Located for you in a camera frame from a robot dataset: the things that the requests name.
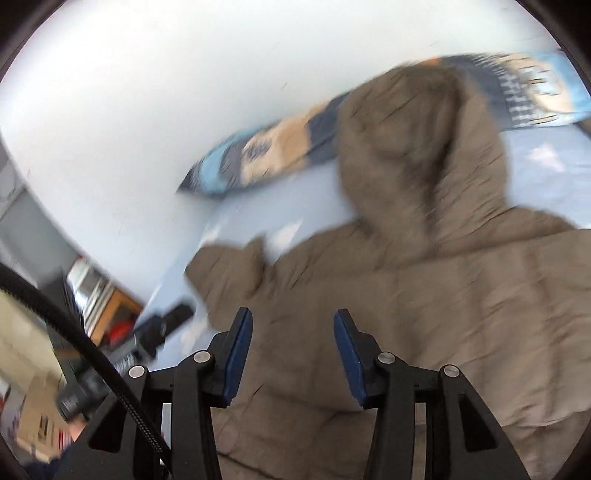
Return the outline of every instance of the silver screw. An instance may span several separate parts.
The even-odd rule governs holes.
[[[211,357],[211,354],[207,350],[201,350],[193,355],[193,360],[195,360],[198,364],[204,364],[205,362],[209,362]]]
[[[131,378],[139,378],[146,372],[146,369],[141,365],[136,365],[135,367],[131,367],[129,369],[129,376]]]
[[[393,353],[382,352],[378,355],[378,360],[383,364],[393,364],[396,361],[396,357]]]
[[[456,378],[460,375],[460,369],[455,365],[446,365],[443,368],[443,373],[445,373],[448,377]]]

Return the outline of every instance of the brown fabric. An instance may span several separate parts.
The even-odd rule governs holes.
[[[338,150],[359,221],[275,265],[257,239],[202,248],[187,267],[214,327],[239,306],[254,314],[238,396],[212,413],[225,478],[363,476],[375,412],[349,392],[338,308],[410,364],[460,366],[539,472],[532,432],[573,445],[558,425],[591,403],[591,237],[506,205],[498,132],[452,70],[403,67],[358,87]]]

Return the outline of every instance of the black cable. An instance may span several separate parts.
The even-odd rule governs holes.
[[[49,326],[80,352],[117,396],[117,399],[136,421],[139,430],[150,446],[162,459],[168,470],[172,472],[170,448],[168,448],[159,431],[143,411],[138,398],[117,373],[117,370],[107,357],[92,343],[84,331],[80,330],[73,322],[65,319],[65,314],[42,292],[2,263],[0,263],[0,290],[6,292],[45,320]]]

